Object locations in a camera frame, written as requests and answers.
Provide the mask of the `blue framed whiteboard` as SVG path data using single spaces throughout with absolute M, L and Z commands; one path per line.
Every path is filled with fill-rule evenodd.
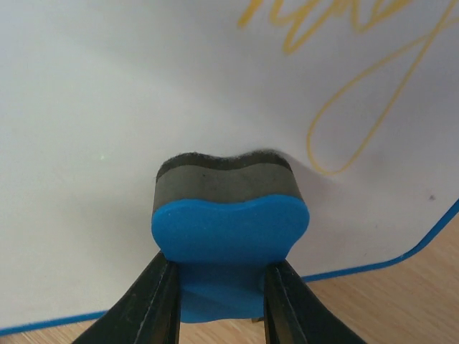
M 154 179 L 270 149 L 309 210 L 263 242 L 306 281 L 396 264 L 458 212 L 456 1 L 3 1 L 1 334 L 100 317 L 150 259 Z

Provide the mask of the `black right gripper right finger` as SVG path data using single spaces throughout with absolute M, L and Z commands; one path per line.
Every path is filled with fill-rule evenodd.
M 285 260 L 266 268 L 263 320 L 267 343 L 364 342 L 325 307 Z

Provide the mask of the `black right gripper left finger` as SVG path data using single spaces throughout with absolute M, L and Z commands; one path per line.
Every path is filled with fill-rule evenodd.
M 74 344 L 178 343 L 179 267 L 159 252 L 128 291 Z

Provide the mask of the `blue whiteboard eraser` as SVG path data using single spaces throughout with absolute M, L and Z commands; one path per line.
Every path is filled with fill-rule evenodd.
M 182 321 L 261 316 L 265 268 L 287 257 L 309 219 L 290 164 L 271 150 L 164 162 L 151 231 L 179 266 Z

